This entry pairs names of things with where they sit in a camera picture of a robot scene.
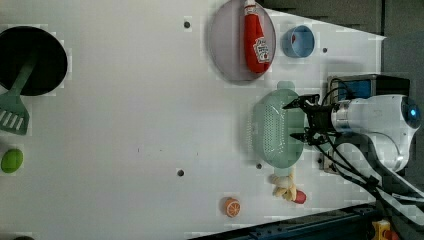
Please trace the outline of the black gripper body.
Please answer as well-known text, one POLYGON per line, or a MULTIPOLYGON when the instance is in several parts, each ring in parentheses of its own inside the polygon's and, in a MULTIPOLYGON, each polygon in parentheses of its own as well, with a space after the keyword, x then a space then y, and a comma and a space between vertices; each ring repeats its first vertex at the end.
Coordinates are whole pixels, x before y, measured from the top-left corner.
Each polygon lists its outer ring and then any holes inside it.
POLYGON ((303 111, 307 115, 309 126, 305 129, 307 136, 315 134, 325 134, 335 131, 332 124, 332 106, 320 106, 306 104, 303 111))

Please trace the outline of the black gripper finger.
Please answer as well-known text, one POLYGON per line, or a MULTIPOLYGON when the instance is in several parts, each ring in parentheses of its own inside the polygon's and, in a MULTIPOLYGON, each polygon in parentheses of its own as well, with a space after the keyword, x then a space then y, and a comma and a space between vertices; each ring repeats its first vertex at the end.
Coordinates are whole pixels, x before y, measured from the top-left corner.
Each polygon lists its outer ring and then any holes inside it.
POLYGON ((307 144, 318 144, 320 142, 320 138, 309 133, 292 133, 291 137, 307 144))
POLYGON ((284 109, 307 109, 313 106, 318 105, 320 99, 319 94, 307 94, 298 96, 296 99, 292 100, 290 103, 284 106, 284 109))

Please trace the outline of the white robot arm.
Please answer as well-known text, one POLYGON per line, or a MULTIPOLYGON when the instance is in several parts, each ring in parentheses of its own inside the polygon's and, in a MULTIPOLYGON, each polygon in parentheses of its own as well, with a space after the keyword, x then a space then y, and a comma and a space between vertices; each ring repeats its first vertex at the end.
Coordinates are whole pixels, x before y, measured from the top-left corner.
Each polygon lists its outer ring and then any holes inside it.
POLYGON ((342 100, 329 105, 319 96, 302 95, 285 107, 301 109, 308 119, 302 133, 291 136, 317 149, 339 174, 371 194, 393 214, 423 226, 423 191, 399 175, 409 159, 412 140, 421 127, 420 109, 399 94, 342 100))

